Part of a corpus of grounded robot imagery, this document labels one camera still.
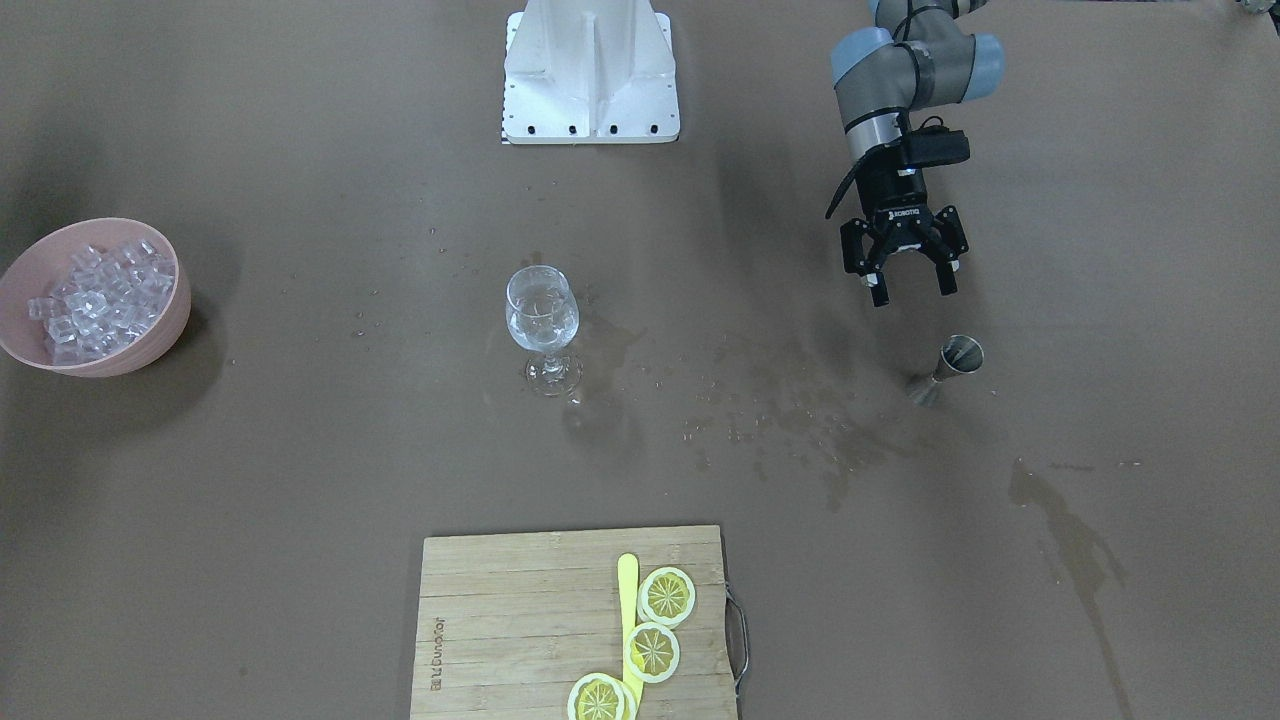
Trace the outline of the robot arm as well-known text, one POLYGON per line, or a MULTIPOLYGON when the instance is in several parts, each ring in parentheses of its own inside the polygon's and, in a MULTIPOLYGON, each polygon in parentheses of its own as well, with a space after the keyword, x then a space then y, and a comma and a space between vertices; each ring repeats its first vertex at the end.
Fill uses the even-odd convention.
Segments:
POLYGON ((844 137, 852 164, 826 210, 833 217, 849 193, 861 213, 840 227, 846 273, 856 275, 877 307, 890 302, 884 265, 919 252, 934 268, 940 292, 955 293, 969 251, 959 210, 933 210, 925 169, 972 155, 960 129, 938 120, 914 126, 914 111, 992 95, 1006 72, 1006 53, 989 33, 970 35, 960 19, 978 1, 873 1, 872 23, 841 38, 829 64, 844 137))

